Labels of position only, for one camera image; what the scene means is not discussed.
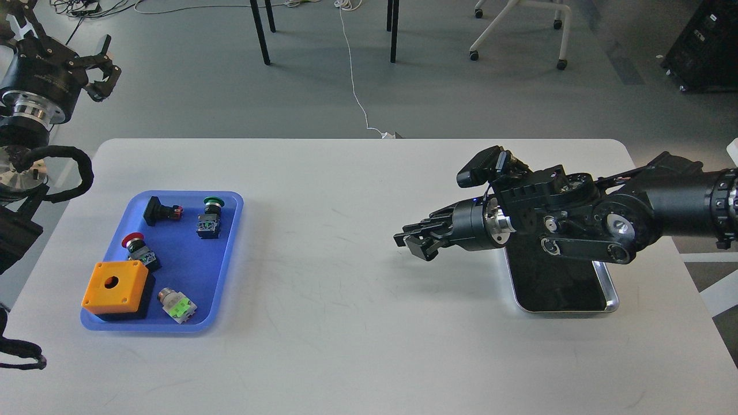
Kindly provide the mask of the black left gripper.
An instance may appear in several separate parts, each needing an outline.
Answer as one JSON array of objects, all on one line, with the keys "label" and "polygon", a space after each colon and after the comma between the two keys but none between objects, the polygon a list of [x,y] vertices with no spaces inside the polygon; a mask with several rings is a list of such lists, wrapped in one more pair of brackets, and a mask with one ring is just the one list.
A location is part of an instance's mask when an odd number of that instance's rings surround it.
[{"label": "black left gripper", "polygon": [[[2,116],[25,116],[22,107],[40,108],[37,121],[43,125],[70,121],[82,89],[95,102],[109,98],[122,71],[113,63],[111,35],[102,39],[96,55],[77,54],[57,41],[44,47],[44,26],[35,15],[37,1],[1,1],[1,43],[15,55],[2,80]],[[67,63],[74,58],[74,68]],[[86,72],[100,69],[103,78],[87,82]]]}]

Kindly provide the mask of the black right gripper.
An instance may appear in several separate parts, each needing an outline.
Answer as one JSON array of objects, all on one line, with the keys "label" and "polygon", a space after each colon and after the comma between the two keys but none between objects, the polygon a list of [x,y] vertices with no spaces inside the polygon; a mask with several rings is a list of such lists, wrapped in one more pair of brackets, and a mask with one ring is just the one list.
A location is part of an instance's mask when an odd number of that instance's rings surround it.
[{"label": "black right gripper", "polygon": [[433,211],[418,223],[404,225],[402,231],[394,235],[397,246],[408,247],[414,256],[430,262],[446,247],[503,248],[515,229],[496,198],[473,198]]}]

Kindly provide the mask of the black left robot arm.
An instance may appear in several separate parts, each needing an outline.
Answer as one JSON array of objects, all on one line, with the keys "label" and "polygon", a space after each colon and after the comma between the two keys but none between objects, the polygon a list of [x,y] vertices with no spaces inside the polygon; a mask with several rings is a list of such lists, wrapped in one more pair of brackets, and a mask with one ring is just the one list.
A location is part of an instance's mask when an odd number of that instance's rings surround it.
[{"label": "black left robot arm", "polygon": [[[82,91],[95,102],[108,98],[121,76],[108,50],[82,56],[45,32],[34,1],[2,2],[2,46],[13,57],[2,78],[1,268],[14,266],[43,233],[33,215],[40,204],[77,198],[89,191],[94,172],[89,156],[68,145],[50,145],[52,126],[70,121]],[[49,157],[77,164],[81,183],[50,193]]]}]

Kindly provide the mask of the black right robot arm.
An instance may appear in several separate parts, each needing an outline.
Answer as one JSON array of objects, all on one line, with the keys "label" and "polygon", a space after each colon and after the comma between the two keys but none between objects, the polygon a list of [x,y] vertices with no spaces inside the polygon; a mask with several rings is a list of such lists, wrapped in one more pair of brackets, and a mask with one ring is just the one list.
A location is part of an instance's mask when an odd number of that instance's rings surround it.
[{"label": "black right robot arm", "polygon": [[625,265],[663,236],[713,237],[720,249],[736,241],[736,168],[706,172],[669,152],[594,179],[562,165],[533,171],[495,145],[477,153],[456,181],[488,187],[404,226],[393,236],[399,247],[429,262],[443,247],[493,250],[516,234],[531,236],[550,256]]}]

